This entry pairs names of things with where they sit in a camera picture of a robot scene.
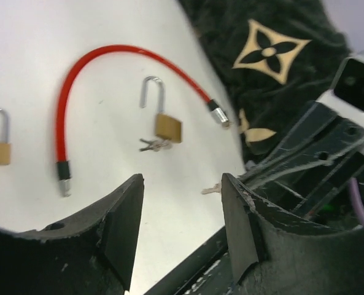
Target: screw hole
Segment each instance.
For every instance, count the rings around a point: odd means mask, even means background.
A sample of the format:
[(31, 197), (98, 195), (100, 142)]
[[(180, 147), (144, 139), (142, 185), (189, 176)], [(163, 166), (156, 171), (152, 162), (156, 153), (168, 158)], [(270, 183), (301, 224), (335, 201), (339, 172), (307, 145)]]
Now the screw hole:
[(348, 135), (355, 135), (356, 134), (356, 128), (355, 127), (349, 127), (347, 129), (347, 134)]
[(347, 86), (354, 86), (356, 83), (356, 79), (355, 77), (346, 77), (344, 82), (346, 83)]
[(322, 160), (322, 161), (326, 161), (329, 158), (329, 154), (327, 152), (321, 152), (318, 155), (318, 159)]
[(63, 222), (55, 222), (55, 223), (47, 226), (44, 230), (57, 230), (57, 229), (62, 229), (62, 228), (64, 228)]

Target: white table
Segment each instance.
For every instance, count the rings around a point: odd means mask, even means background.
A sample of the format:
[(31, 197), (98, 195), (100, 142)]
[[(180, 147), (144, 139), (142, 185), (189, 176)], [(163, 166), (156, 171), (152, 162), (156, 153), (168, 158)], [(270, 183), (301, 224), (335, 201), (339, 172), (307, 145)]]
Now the white table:
[[(10, 114), (12, 163), (0, 167), (0, 227), (43, 229), (99, 200), (134, 173), (145, 177), (130, 294), (142, 295), (223, 226), (219, 195), (201, 189), (243, 172), (237, 126), (222, 130), (199, 96), (163, 65), (128, 53), (87, 66), (68, 104), (72, 196), (55, 174), (56, 99), (70, 67), (109, 44), (132, 44), (170, 59), (225, 109), (223, 87), (184, 13), (169, 0), (0, 0), (0, 107)], [(153, 138), (157, 90), (139, 108), (142, 80), (166, 84), (166, 113), (184, 123), (171, 150), (142, 152)]]

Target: red cable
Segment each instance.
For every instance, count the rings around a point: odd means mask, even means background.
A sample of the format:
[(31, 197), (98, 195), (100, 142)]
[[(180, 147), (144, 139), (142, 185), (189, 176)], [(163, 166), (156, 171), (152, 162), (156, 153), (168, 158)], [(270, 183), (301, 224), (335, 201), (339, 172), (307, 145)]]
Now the red cable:
[(81, 69), (84, 66), (86, 66), (90, 61), (94, 60), (96, 57), (99, 57), (100, 55), (104, 55), (111, 52), (131, 52), (153, 58), (154, 60), (157, 60), (160, 63), (164, 64), (165, 66), (169, 67), (176, 74), (178, 74), (183, 80), (189, 83), (198, 93), (198, 95), (205, 101), (205, 103), (209, 103), (211, 101), (209, 95), (207, 95), (205, 91), (192, 78), (190, 78), (185, 72), (183, 72), (180, 68), (171, 63), (169, 60), (166, 60), (165, 58), (161, 57), (158, 54), (155, 54), (154, 52), (132, 45), (109, 45), (94, 49), (91, 52), (85, 54), (71, 68), (70, 72), (66, 77), (66, 80), (63, 83), (63, 86), (59, 94), (58, 110), (56, 114), (56, 125), (55, 125), (57, 162), (67, 161), (66, 142), (64, 138), (64, 121), (66, 119), (67, 100), (69, 97), (72, 84), (74, 83), (74, 80), (78, 76)]

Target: padlock shackle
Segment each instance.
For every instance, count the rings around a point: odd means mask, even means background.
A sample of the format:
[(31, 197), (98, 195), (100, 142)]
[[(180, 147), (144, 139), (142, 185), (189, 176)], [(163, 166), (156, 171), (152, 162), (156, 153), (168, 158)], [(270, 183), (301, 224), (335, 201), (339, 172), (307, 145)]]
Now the padlock shackle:
[(157, 113), (162, 114), (164, 112), (164, 104), (165, 104), (165, 85), (164, 82), (156, 76), (149, 76), (144, 79), (142, 82), (142, 89), (141, 89), (141, 99), (139, 101), (139, 107), (144, 108), (146, 107), (147, 102), (147, 84), (149, 81), (154, 81), (158, 85), (158, 105), (157, 105)]
[(0, 115), (3, 116), (3, 134), (2, 134), (2, 143), (8, 143), (10, 138), (10, 117), (9, 114), (0, 108)]

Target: black fabric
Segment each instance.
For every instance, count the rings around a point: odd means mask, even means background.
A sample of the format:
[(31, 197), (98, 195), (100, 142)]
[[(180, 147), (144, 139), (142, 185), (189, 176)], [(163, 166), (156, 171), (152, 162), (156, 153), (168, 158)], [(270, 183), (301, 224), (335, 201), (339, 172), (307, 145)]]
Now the black fabric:
[(244, 161), (261, 160), (305, 102), (329, 88), (349, 54), (344, 36), (319, 0), (179, 2), (239, 114)]

